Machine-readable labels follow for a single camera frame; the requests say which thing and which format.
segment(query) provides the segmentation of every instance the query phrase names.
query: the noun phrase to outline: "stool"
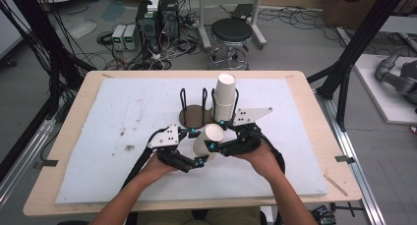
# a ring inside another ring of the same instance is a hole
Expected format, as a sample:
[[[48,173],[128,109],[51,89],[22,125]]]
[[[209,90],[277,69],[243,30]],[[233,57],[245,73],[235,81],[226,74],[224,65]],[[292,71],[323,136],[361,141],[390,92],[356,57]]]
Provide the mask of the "stool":
[[[252,39],[252,28],[246,22],[237,19],[222,19],[211,26],[212,38],[224,44],[211,52],[211,63],[224,69],[240,69],[249,64],[245,53],[235,46],[243,46],[249,51],[246,44]]]

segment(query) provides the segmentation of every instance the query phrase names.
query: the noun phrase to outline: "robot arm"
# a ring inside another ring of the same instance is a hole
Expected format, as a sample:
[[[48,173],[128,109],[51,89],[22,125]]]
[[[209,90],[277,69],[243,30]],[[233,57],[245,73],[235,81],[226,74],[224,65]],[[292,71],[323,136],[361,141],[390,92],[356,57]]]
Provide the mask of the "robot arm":
[[[400,52],[396,51],[389,57],[383,60],[377,68],[375,78],[381,82],[387,83],[395,87],[395,90],[404,95],[416,94],[417,81],[413,79],[413,76],[396,76],[393,75],[390,70],[395,66],[395,61],[399,57]],[[417,63],[411,62],[404,64],[403,70],[409,71],[409,73],[417,73]]]

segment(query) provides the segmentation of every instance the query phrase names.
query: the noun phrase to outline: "power supply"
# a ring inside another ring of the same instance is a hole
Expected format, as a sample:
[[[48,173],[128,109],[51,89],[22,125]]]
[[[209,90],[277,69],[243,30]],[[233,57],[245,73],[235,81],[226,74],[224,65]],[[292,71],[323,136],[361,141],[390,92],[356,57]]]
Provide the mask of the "power supply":
[[[160,11],[162,13],[163,31],[172,40],[180,38],[178,26],[178,0],[162,0]]]
[[[147,43],[147,48],[153,53],[160,52],[159,39],[161,36],[160,11],[149,11],[148,2],[144,0],[138,8],[136,25],[141,39],[141,43]]]
[[[135,25],[128,25],[123,35],[126,49],[136,50],[139,44],[138,28]]]
[[[111,35],[113,40],[113,46],[115,50],[124,50],[126,49],[125,39],[123,39],[123,34],[125,33],[126,26],[117,26],[116,30]]]

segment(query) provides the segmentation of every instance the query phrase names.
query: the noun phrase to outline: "white paper cup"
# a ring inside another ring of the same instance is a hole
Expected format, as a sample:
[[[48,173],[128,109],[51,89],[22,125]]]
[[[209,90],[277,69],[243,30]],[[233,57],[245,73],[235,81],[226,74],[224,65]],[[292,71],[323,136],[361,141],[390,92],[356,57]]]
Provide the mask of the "white paper cup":
[[[224,131],[217,124],[207,124],[205,129],[199,134],[193,142],[193,152],[196,156],[208,155],[208,160],[213,160],[215,153],[212,153],[206,147],[205,141],[223,141]]]
[[[236,78],[229,74],[220,74],[214,91],[217,104],[229,105],[235,101]]]
[[[211,117],[216,121],[220,122],[229,121],[233,117],[233,108],[234,102],[229,105],[215,105],[215,114],[214,114],[214,107],[211,108]]]

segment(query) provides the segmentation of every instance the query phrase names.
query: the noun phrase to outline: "cable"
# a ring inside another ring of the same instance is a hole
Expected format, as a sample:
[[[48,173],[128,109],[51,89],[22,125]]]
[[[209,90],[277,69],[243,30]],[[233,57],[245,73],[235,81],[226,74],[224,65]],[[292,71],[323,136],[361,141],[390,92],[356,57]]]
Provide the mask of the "cable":
[[[60,132],[60,131],[61,131],[61,130],[59,130],[59,131],[58,131],[58,133],[56,133],[56,134],[55,134],[55,136],[54,136],[51,140],[49,140],[49,142],[48,142],[48,143],[46,143],[46,144],[42,147],[42,150],[40,151],[40,155],[39,155],[40,160],[41,160],[42,162],[46,160],[46,158],[44,158],[44,157],[43,157],[43,151],[45,151],[46,147],[47,147],[49,144],[51,144],[51,143],[55,140],[55,138],[58,136],[58,134],[59,134],[59,132]]]

